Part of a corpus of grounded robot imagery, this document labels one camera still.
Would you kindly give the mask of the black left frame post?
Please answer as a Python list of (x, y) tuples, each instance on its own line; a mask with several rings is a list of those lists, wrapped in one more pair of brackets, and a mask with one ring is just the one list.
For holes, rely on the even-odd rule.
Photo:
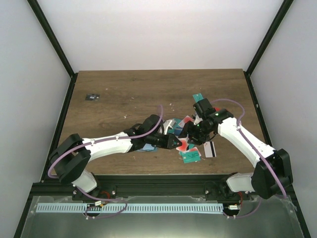
[(69, 63), (53, 29), (51, 28), (49, 21), (47, 20), (42, 8), (40, 7), (37, 0), (27, 0), (29, 6), (31, 7), (35, 17), (37, 18), (38, 22), (40, 23), (42, 29), (44, 30), (47, 38), (49, 39), (51, 45), (53, 46), (57, 56), (59, 57), (62, 65), (64, 66), (67, 74), (70, 78), (73, 78), (75, 75), (74, 70)]

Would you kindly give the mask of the black VIP card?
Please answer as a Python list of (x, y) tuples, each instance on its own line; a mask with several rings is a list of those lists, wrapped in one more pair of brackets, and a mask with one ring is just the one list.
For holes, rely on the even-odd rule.
[(100, 98), (99, 94), (87, 94), (85, 97), (86, 101), (98, 101)]

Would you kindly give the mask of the blue card holder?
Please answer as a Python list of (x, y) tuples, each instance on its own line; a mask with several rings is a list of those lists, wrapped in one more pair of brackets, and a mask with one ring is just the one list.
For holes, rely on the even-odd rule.
[(146, 144), (140, 151), (143, 152), (156, 152), (158, 149), (155, 146), (152, 146), (150, 144)]

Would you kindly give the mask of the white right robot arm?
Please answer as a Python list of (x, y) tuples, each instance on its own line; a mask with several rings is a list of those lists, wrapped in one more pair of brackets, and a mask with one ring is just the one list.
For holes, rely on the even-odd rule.
[(193, 108), (194, 119), (185, 123), (180, 137), (202, 145), (211, 139), (211, 133), (219, 135), (234, 145), (254, 168), (252, 173), (235, 173), (226, 179), (220, 187), (224, 199), (230, 200), (238, 192), (254, 192), (263, 199), (279, 193), (287, 196), (286, 188), (293, 183), (287, 151), (265, 144), (242, 126), (241, 116), (236, 118), (227, 109), (216, 110), (207, 98), (197, 101)]

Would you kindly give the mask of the teal VIP card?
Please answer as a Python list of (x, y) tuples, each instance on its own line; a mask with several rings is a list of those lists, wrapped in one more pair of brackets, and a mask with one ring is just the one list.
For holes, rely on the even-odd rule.
[(182, 159), (185, 164), (195, 163), (201, 160), (200, 153), (198, 151), (189, 151), (182, 154)]

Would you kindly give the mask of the black frame post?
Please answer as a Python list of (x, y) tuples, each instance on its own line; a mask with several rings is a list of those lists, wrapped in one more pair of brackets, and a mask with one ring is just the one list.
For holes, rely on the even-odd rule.
[(293, 2), (294, 0), (284, 0), (282, 2), (247, 70), (244, 72), (247, 77), (250, 77), (254, 72)]
[(69, 63), (53, 29), (51, 28), (49, 21), (47, 20), (42, 8), (40, 7), (37, 0), (27, 0), (29, 6), (31, 7), (35, 17), (37, 18), (38, 22), (40, 23), (42, 29), (44, 30), (47, 38), (49, 39), (51, 45), (53, 46), (57, 56), (59, 57), (62, 65), (64, 66), (67, 74), (70, 78), (73, 78), (75, 75), (74, 70)]

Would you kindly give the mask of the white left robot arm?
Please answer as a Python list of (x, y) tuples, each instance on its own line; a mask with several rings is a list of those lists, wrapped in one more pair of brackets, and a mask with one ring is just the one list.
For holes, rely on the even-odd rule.
[(173, 120), (150, 115), (115, 135), (100, 138), (81, 138), (75, 133), (66, 138), (50, 155), (48, 176), (61, 184), (72, 184), (90, 200), (100, 197), (101, 187), (86, 166), (95, 159), (144, 149), (146, 145), (161, 149), (175, 149), (182, 143), (169, 132)]

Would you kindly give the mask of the black right frame post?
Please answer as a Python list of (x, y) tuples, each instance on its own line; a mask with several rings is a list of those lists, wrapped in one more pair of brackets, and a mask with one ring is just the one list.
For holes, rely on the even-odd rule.
[(254, 72), (293, 2), (294, 0), (284, 0), (282, 2), (247, 70), (244, 72), (247, 77), (250, 77)]

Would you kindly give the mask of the teal card far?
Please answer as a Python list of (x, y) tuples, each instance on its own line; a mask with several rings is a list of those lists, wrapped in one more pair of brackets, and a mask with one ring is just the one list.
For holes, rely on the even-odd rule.
[(204, 99), (204, 97), (202, 96), (201, 93), (194, 94), (194, 95), (193, 95), (193, 98), (194, 98), (194, 101), (195, 101), (196, 103), (199, 102), (200, 100), (203, 100), (203, 99)]

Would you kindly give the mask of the white card black stripe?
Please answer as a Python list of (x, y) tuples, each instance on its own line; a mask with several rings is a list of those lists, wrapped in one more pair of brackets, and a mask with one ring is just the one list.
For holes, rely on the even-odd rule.
[(204, 143), (204, 152), (206, 158), (216, 157), (216, 150), (213, 141), (207, 141)]

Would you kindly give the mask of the white card red circle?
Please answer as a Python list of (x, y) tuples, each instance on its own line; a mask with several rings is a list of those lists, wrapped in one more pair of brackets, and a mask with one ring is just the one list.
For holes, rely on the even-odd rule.
[(180, 139), (180, 146), (178, 146), (176, 149), (180, 152), (187, 151), (188, 147), (188, 139), (187, 138), (181, 138)]

